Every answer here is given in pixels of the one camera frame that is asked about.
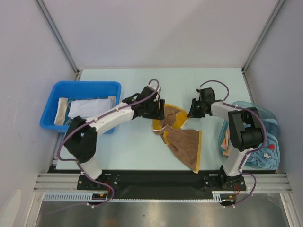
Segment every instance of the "brown cloth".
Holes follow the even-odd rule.
[[[187,113],[176,106],[165,104],[165,120],[153,121],[153,131],[160,135],[172,153],[194,173],[199,172],[202,132],[180,129],[187,121]]]

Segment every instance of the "blue basket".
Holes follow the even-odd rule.
[[[116,105],[120,102],[121,84],[118,82],[99,81],[60,81],[53,87],[40,119],[40,126],[57,132],[66,133],[68,125],[54,125],[59,98],[97,99],[116,96]],[[106,132],[113,133],[115,128]]]
[[[237,101],[237,102],[234,102],[233,105],[238,105],[239,107],[243,107],[243,108],[255,107],[255,108],[257,108],[260,118],[262,120],[264,120],[264,119],[275,119],[276,120],[276,117],[274,116],[274,114],[262,106],[258,106],[253,103],[248,103],[245,101]],[[223,148],[221,147],[221,144],[225,138],[225,132],[226,132],[227,128],[228,128],[228,121],[224,121],[220,135],[219,135],[219,139],[218,139],[218,147],[219,147],[219,151],[221,153],[223,153],[223,151],[224,151]],[[253,168],[260,168],[259,166],[252,166],[249,163],[246,163],[245,165],[253,167]]]

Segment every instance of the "white cloth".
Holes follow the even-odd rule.
[[[77,116],[89,118],[98,116],[112,108],[112,99],[76,100],[71,102],[68,117],[73,119]]]

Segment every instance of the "folded clothes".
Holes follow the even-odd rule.
[[[172,153],[194,173],[199,172],[202,132],[180,129],[187,121],[185,110],[165,104],[165,119],[153,120],[152,130],[160,135]]]
[[[73,118],[80,116],[84,119],[98,116],[110,110],[116,102],[115,96],[107,99],[77,100],[71,98],[59,98],[55,125],[70,125]]]
[[[277,140],[279,136],[279,125],[275,119],[264,119],[262,121],[266,129],[266,144],[262,150],[251,153],[246,165],[253,168],[277,170],[280,164],[280,149]],[[223,154],[229,156],[232,149],[232,144],[229,139],[229,129],[226,130],[221,147],[224,149]]]

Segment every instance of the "blue cloth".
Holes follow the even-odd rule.
[[[280,149],[277,140],[279,125],[277,120],[274,119],[265,119],[263,123],[266,128],[266,144],[262,150],[253,152],[249,156],[246,165],[253,168],[276,170],[280,164]]]

